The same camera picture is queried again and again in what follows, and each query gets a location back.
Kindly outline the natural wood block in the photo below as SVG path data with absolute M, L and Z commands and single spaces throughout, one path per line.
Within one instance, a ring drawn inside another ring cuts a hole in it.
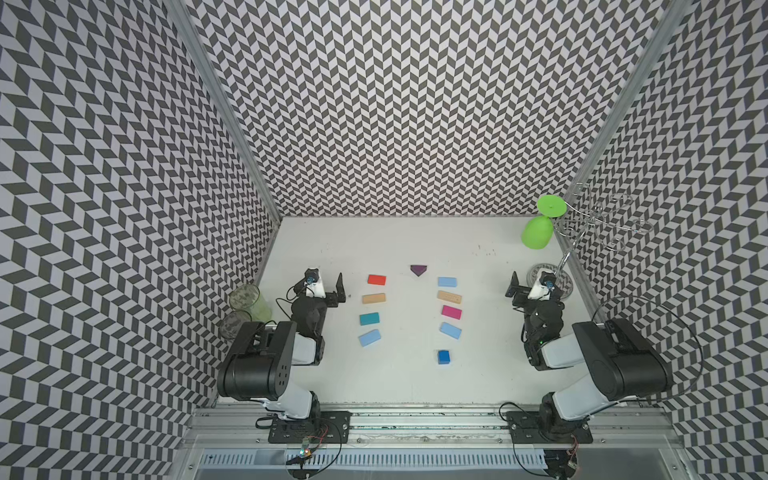
M 387 300 L 385 293 L 367 294 L 362 296 L 364 305 L 384 303 Z
M 441 301 L 449 302 L 452 304 L 461 304 L 462 303 L 462 296 L 456 293 L 447 292 L 443 290 L 439 290 L 437 292 L 437 298 Z

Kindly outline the red block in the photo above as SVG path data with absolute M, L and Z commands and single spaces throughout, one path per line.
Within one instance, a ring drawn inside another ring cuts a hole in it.
M 369 275 L 367 279 L 367 283 L 370 285 L 381 285 L 384 286 L 386 284 L 387 277 L 383 275 Z

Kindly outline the teal block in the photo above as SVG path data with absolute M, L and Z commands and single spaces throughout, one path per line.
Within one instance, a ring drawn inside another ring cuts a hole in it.
M 378 312 L 371 312 L 362 314 L 359 316 L 359 324 L 361 326 L 369 326 L 380 323 L 380 314 Z

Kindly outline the magenta block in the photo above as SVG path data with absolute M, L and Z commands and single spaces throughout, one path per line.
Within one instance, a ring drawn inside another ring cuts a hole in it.
M 441 314 L 445 317 L 454 319 L 454 320 L 460 320 L 462 318 L 462 310 L 456 307 L 452 307 L 449 305 L 443 305 L 441 309 Z

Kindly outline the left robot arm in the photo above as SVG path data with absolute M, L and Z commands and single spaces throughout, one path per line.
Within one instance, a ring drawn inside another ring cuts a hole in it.
M 326 315 L 346 302 L 343 276 L 325 288 L 320 271 L 310 268 L 293 286 L 287 321 L 272 326 L 246 322 L 239 327 L 217 375 L 218 395 L 261 404 L 281 421 L 317 424 L 317 395 L 291 380 L 294 367 L 317 366 L 325 351 Z

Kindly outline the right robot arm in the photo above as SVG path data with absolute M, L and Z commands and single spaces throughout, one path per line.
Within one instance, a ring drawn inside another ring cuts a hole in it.
M 578 322 L 564 335 L 565 305 L 554 273 L 543 271 L 532 286 L 522 285 L 513 274 L 505 296 L 523 313 L 521 342 L 534 369 L 585 365 L 588 371 L 571 385 L 542 397 L 535 428 L 544 440 L 578 438 L 594 414 L 673 386 L 670 363 L 627 320 Z

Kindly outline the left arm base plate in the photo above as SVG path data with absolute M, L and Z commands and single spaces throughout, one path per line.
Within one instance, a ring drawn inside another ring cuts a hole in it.
M 350 411 L 324 411 L 314 419 L 275 419 L 268 431 L 270 444 L 299 444 L 304 438 L 324 437 L 323 444 L 346 444 L 352 413 Z

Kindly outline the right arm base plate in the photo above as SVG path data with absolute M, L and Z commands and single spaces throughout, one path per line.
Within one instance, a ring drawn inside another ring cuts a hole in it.
M 565 421 L 557 416 L 542 417 L 539 413 L 508 411 L 503 413 L 511 437 L 530 444 L 592 444 L 589 425 L 584 421 Z

